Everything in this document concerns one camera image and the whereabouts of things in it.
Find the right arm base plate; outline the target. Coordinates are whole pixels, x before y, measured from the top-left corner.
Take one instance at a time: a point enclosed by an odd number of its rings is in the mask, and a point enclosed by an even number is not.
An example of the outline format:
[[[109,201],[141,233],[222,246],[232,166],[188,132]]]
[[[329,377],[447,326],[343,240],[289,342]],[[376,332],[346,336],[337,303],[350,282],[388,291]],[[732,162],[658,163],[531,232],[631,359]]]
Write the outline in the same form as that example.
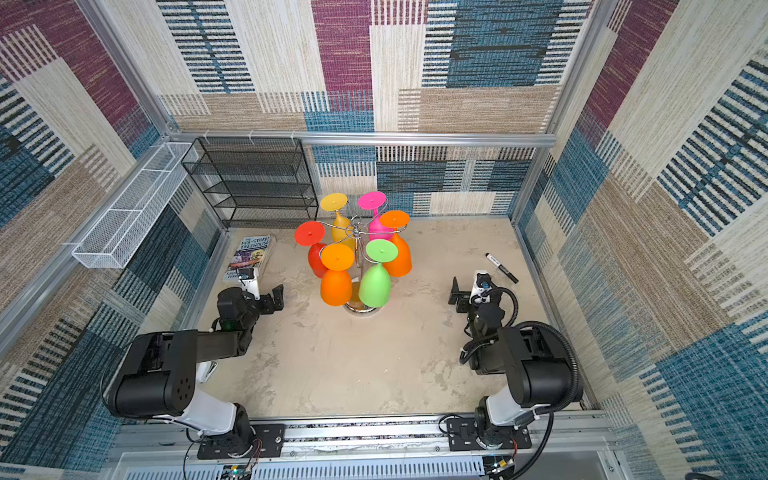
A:
[[[523,428],[496,426],[485,420],[445,415],[438,429],[448,438],[451,451],[530,449],[530,434]]]

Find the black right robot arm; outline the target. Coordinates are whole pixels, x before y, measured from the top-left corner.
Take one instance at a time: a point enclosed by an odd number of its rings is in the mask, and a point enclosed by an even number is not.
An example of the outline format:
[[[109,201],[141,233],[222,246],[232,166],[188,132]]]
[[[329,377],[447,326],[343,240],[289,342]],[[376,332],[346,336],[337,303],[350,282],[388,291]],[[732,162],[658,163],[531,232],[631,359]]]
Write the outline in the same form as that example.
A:
[[[447,414],[438,427],[452,451],[527,449],[528,427],[583,395],[583,381],[573,347],[555,327],[517,320],[519,302],[510,289],[480,272],[470,290],[453,280],[448,303],[467,315],[459,363],[478,375],[502,375],[500,391],[484,396],[468,417]]]

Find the pink plastic wine glass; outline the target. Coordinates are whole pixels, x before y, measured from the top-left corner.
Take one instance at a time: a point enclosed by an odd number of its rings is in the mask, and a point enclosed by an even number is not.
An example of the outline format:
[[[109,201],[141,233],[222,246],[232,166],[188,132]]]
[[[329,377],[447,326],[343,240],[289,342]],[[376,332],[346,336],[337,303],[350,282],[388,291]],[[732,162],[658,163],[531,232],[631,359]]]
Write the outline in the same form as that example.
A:
[[[387,204],[387,197],[379,191],[368,192],[360,197],[358,206],[362,210],[370,211],[372,218],[367,224],[368,238],[370,240],[383,239],[390,240],[394,230],[385,227],[380,220],[380,210]]]

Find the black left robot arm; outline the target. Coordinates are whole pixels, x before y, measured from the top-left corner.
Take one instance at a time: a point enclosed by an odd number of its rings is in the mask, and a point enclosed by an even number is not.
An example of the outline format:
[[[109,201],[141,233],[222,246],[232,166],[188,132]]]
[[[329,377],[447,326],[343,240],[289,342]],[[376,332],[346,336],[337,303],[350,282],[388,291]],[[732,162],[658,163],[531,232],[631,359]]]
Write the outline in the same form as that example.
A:
[[[200,390],[197,371],[245,355],[259,318],[283,308],[282,285],[260,296],[230,287],[217,296],[219,317],[211,331],[135,337],[104,391],[107,409],[118,418],[163,420],[196,431],[200,460],[279,457],[285,426],[252,424],[244,406]]]

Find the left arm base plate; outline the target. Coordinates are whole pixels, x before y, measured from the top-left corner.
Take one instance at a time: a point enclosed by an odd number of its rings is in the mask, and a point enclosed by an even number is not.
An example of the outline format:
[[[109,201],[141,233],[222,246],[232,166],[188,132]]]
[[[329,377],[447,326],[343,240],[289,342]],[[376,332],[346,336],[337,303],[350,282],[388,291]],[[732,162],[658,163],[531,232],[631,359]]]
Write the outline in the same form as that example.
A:
[[[277,458],[282,452],[285,430],[285,424],[252,424],[244,433],[204,437],[196,456],[198,460]]]

